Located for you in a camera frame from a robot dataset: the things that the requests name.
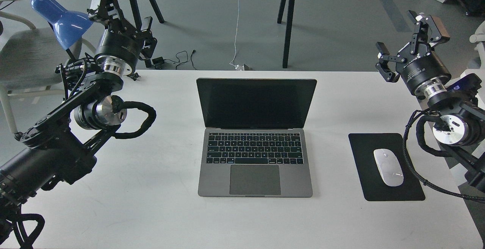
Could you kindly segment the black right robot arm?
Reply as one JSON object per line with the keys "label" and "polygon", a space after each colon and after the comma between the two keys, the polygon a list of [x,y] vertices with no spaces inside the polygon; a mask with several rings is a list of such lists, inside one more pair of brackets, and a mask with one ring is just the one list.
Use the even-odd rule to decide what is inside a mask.
{"label": "black right robot arm", "polygon": [[484,192],[484,155],[475,157],[464,150],[484,140],[485,113],[478,106],[478,90],[482,80],[467,75],[450,86],[451,74],[435,52],[437,45],[450,40],[450,35],[438,17],[409,11],[414,21],[410,41],[397,55],[391,55],[384,43],[376,43],[376,69],[388,83],[400,78],[410,94],[427,101],[427,109],[411,114],[405,127],[402,148],[411,173],[425,186],[438,192],[484,203],[484,197],[450,192],[423,178],[412,166],[407,152],[407,139],[412,125],[416,126],[417,143],[435,157],[453,157],[464,168],[466,182]]}

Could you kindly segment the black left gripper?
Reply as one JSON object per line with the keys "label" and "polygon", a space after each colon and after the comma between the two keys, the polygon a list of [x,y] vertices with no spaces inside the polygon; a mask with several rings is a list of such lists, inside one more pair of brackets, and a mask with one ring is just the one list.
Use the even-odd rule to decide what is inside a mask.
{"label": "black left gripper", "polygon": [[139,60],[152,57],[157,39],[151,31],[151,16],[145,17],[141,25],[135,27],[123,18],[118,0],[92,0],[88,18],[105,24],[95,52],[95,61],[104,71],[132,76]]}

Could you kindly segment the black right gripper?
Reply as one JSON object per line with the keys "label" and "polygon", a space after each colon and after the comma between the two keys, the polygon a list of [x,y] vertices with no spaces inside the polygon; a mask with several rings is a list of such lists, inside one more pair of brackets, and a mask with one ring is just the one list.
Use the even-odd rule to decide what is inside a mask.
{"label": "black right gripper", "polygon": [[[412,10],[408,13],[415,23],[410,43],[398,51],[398,56],[391,56],[384,43],[376,42],[379,61],[375,67],[386,82],[396,83],[401,76],[412,95],[422,95],[419,87],[423,83],[438,78],[446,84],[451,79],[450,72],[434,52],[434,47],[447,43],[450,35],[440,18]],[[397,63],[398,74],[388,67],[390,61]]]}

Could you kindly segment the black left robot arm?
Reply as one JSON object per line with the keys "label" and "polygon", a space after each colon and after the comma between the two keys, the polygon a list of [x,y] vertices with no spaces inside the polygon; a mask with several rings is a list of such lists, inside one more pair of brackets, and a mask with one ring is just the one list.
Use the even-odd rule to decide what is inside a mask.
{"label": "black left robot arm", "polygon": [[43,216],[22,213],[22,205],[39,189],[59,182],[72,185],[92,171],[95,153],[110,139],[141,136],[154,123],[156,111],[142,102],[114,95],[123,73],[136,79],[136,64],[156,47],[152,17],[140,28],[123,15],[118,0],[92,0],[87,13],[68,11],[56,0],[31,0],[32,8],[53,27],[63,49],[69,49],[97,22],[104,33],[95,55],[59,65],[66,100],[15,138],[26,148],[1,166],[1,242],[13,232],[21,249],[31,249],[45,225]]}

